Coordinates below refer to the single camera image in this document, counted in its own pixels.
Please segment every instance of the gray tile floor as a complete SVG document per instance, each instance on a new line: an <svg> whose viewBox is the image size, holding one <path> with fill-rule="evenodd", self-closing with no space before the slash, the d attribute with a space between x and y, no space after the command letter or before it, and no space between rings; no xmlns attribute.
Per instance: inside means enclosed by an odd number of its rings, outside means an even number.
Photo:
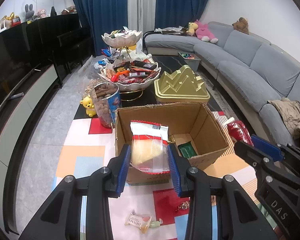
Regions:
<svg viewBox="0 0 300 240"><path fill-rule="evenodd" d="M61 148L81 100L77 70L67 76L62 89L54 95L26 150L16 195L18 233L51 193Z"/></svg>

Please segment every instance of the curtain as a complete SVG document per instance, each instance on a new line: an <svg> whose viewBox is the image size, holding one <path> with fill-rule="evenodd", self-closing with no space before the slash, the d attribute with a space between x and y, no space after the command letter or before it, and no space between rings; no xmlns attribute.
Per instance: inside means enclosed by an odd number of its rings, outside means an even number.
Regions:
<svg viewBox="0 0 300 240"><path fill-rule="evenodd" d="M200 19L208 0L156 0L155 28L186 26Z"/></svg>
<svg viewBox="0 0 300 240"><path fill-rule="evenodd" d="M146 33L154 30L155 0L128 0L130 30Z"/></svg>
<svg viewBox="0 0 300 240"><path fill-rule="evenodd" d="M96 55L107 47L101 35L128 25L128 0L73 0L82 27L90 26Z"/></svg>

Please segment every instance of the gold container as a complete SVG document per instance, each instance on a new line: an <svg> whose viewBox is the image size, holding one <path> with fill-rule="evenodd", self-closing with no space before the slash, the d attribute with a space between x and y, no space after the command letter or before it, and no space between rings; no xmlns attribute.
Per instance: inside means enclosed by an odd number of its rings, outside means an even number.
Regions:
<svg viewBox="0 0 300 240"><path fill-rule="evenodd" d="M210 99L204 81L195 76L188 65L183 65L172 74L163 72L161 78L154 81L154 90L157 101L164 103L207 103Z"/></svg>

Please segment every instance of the white sheer curtain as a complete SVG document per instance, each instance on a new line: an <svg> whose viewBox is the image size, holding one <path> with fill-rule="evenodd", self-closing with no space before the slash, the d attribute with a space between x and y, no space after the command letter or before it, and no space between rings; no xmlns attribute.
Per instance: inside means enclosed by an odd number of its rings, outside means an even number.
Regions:
<svg viewBox="0 0 300 240"><path fill-rule="evenodd" d="M154 30L155 0L128 0L128 28L146 33Z"/></svg>

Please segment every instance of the white scalloped bowl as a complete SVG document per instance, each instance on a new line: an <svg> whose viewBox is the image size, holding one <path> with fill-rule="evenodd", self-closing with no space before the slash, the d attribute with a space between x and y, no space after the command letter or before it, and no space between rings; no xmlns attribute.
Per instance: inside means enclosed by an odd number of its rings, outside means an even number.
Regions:
<svg viewBox="0 0 300 240"><path fill-rule="evenodd" d="M137 32L137 34L132 34L128 37L124 37L124 36L118 36L118 37L115 37L114 39L111 39L110 37L110 34L108 33L105 33L104 35L101 35L103 41L113 47L113 48L120 48L120 47L130 47L134 44L136 44L141 36L142 36L142 32Z"/></svg>
<svg viewBox="0 0 300 240"><path fill-rule="evenodd" d="M154 76L154 78L150 78L149 80L147 80L144 83L131 83L131 84L121 84L121 83L118 83L118 82L114 82L114 83L118 85L119 90L121 92L128 92L128 91L136 91L136 90L140 90L140 89L146 89L148 86L150 86L151 84L153 84L153 82L156 79L159 78L161 68L158 67L158 63L157 62L156 62L156 64L157 64L157 67L156 67L155 71L159 71L159 72L157 73L157 75ZM103 79L106 82L111 82L110 79L108 79L103 74L104 74L104 69L101 69L101 74L99 74L99 76L101 77L101 79Z"/></svg>

